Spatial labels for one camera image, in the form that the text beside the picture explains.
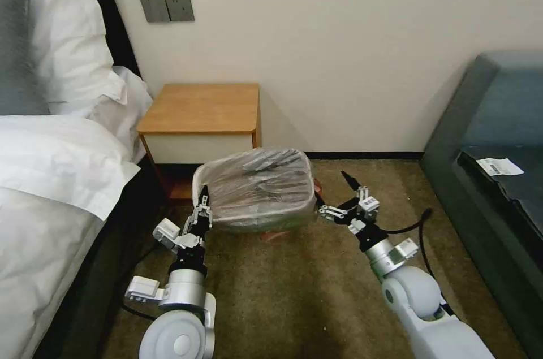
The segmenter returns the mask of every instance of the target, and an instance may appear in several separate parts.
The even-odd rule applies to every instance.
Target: carpet
[[[496,358],[524,358],[515,335],[463,248],[416,161],[313,161],[324,199],[352,196],[339,171],[370,187],[381,202],[378,224],[399,229],[427,207],[428,258],[441,290],[460,319],[472,326]],[[190,209],[170,218],[182,225]],[[147,246],[152,243],[151,231]],[[408,234],[418,241],[417,233]],[[404,235],[391,237],[394,244]],[[408,339],[381,296],[380,284],[346,227],[319,218],[271,242],[259,234],[208,234],[206,288],[217,298],[214,358],[412,357]],[[167,279],[173,255],[151,254],[136,274]],[[412,264],[423,268],[420,256]],[[137,306],[159,315],[158,308]],[[150,322],[119,310],[102,359],[137,358]]]

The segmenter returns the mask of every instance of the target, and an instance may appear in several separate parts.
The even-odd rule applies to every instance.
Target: baseboard
[[[309,159],[415,159],[424,152],[305,152]]]

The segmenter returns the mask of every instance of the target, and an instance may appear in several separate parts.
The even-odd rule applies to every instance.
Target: plastic bag
[[[295,149],[255,149],[200,166],[192,179],[196,205],[208,186],[213,226],[235,232],[279,231],[313,218],[311,164]]]

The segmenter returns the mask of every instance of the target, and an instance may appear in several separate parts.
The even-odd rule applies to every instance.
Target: wooden nightstand
[[[172,200],[190,200],[197,165],[260,146],[258,84],[165,85],[137,126]]]

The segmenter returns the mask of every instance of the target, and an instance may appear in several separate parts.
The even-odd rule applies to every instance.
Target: gray switch panel
[[[194,21],[191,0],[166,0],[171,21]]]
[[[166,0],[140,0],[148,23],[169,23]]]

